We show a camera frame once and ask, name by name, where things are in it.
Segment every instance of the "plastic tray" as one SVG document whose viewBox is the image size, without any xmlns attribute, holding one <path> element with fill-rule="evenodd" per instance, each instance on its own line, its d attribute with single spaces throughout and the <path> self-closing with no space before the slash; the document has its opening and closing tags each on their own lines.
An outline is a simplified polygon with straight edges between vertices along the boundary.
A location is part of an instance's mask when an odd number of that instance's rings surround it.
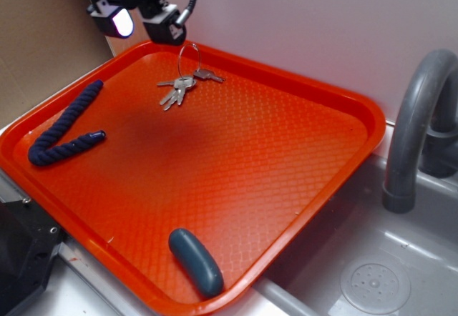
<svg viewBox="0 0 458 316">
<path fill-rule="evenodd" d="M 0 137 L 0 166 L 153 310 L 214 312 L 239 297 L 384 135 L 370 100 L 200 46 L 226 78 L 167 112 L 180 48 L 150 42 L 110 60 L 19 119 Z M 182 70 L 197 66 L 185 51 Z M 34 167 L 34 140 L 95 79 L 104 87 L 61 142 L 103 129 L 88 152 Z M 220 266 L 224 292 L 204 300 L 168 248 L 193 232 Z"/>
</svg>

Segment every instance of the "blue soap bar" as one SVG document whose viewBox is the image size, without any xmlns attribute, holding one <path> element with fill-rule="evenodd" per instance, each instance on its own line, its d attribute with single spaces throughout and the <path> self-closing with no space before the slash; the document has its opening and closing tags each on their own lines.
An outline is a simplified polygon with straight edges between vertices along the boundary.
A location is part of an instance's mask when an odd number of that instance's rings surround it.
<svg viewBox="0 0 458 316">
<path fill-rule="evenodd" d="M 169 236 L 169 247 L 202 296 L 212 298 L 223 291 L 220 268 L 193 233 L 175 229 Z"/>
</svg>

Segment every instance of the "sink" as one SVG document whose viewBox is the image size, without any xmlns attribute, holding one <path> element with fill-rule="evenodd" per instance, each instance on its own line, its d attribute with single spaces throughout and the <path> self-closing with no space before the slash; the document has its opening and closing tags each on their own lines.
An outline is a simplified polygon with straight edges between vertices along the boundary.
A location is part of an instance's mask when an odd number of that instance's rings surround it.
<svg viewBox="0 0 458 316">
<path fill-rule="evenodd" d="M 265 272 L 298 315 L 458 315 L 458 189 L 419 173 L 415 208 L 394 214 L 385 167 L 366 160 Z"/>
</svg>

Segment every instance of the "bunch of keys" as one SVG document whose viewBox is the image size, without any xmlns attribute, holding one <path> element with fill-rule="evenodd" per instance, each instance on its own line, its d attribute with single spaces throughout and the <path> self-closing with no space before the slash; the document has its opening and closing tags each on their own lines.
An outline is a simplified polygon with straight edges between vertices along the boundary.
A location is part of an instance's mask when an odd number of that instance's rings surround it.
<svg viewBox="0 0 458 316">
<path fill-rule="evenodd" d="M 181 68 L 180 68 L 180 62 L 181 62 L 181 56 L 183 51 L 187 46 L 191 46 L 194 50 L 197 50 L 199 53 L 199 64 L 198 68 L 194 71 L 193 75 L 182 75 L 181 74 Z M 175 80 L 170 80 L 168 82 L 160 82 L 157 85 L 159 87 L 162 86 L 173 86 L 173 90 L 170 91 L 159 103 L 159 105 L 164 106 L 164 111 L 167 111 L 174 103 L 177 103 L 178 105 L 181 105 L 183 102 L 183 99 L 185 98 L 185 93 L 188 89 L 192 89 L 196 84 L 197 80 L 195 78 L 198 78 L 200 80 L 213 80 L 215 82 L 222 83 L 225 81 L 224 78 L 221 76 L 216 76 L 215 73 L 209 69 L 201 69 L 200 66 L 202 64 L 202 57 L 200 55 L 200 50 L 197 44 L 191 43 L 191 44 L 186 44 L 183 48 L 181 48 L 180 55 L 178 57 L 178 73 L 180 74 L 179 78 L 176 78 Z"/>
</svg>

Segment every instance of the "sink drain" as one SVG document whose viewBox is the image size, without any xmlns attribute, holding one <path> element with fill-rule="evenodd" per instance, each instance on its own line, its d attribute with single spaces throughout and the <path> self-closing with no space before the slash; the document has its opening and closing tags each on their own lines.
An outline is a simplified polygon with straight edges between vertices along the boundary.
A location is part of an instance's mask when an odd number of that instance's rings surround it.
<svg viewBox="0 0 458 316">
<path fill-rule="evenodd" d="M 409 277 L 393 260 L 360 257 L 342 272 L 341 289 L 357 309 L 373 315 L 401 308 L 410 296 Z"/>
</svg>

